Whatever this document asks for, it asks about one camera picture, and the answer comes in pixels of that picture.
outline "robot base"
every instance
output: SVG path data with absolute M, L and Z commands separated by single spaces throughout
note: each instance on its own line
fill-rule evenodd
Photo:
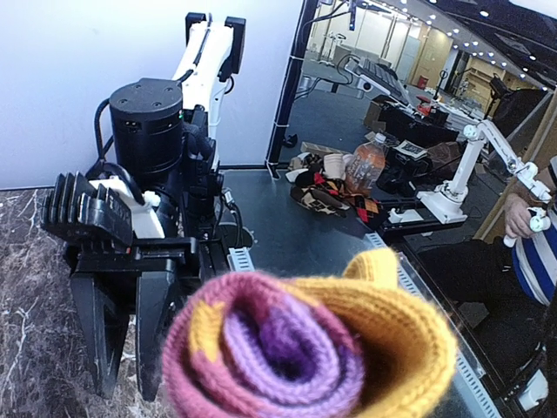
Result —
M 441 224 L 456 224 L 468 219 L 460 209 L 465 197 L 464 194 L 461 201 L 456 201 L 457 199 L 449 199 L 442 191 L 418 193 L 418 199 Z

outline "black motor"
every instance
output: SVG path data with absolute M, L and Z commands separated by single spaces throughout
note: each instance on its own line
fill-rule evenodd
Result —
M 175 81 L 142 78 L 112 93 L 118 163 L 144 188 L 182 158 L 182 90 Z

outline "perforated metal strip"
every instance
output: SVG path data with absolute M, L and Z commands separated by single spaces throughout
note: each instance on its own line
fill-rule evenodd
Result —
M 255 267 L 247 248 L 231 248 L 228 255 L 228 264 L 233 272 L 254 272 Z

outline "box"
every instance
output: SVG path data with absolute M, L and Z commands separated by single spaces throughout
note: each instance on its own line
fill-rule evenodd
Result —
M 369 104 L 367 109 L 366 117 L 364 118 L 364 125 L 370 129 L 373 129 L 373 124 L 379 121 L 379 115 L 381 114 L 381 106 L 375 102 Z
M 351 154 L 351 152 L 335 150 L 334 148 L 312 144 L 311 142 L 302 142 L 299 150 L 300 152 L 310 152 L 311 154 L 319 155 L 320 157 L 324 157 L 325 155 L 329 154 Z

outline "knitted sock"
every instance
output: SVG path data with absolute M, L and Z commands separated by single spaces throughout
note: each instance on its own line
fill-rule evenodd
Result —
M 396 288 L 396 272 L 395 254 L 379 250 L 344 279 L 211 280 L 164 347 L 178 415 L 424 416 L 453 376 L 456 342 L 432 307 Z

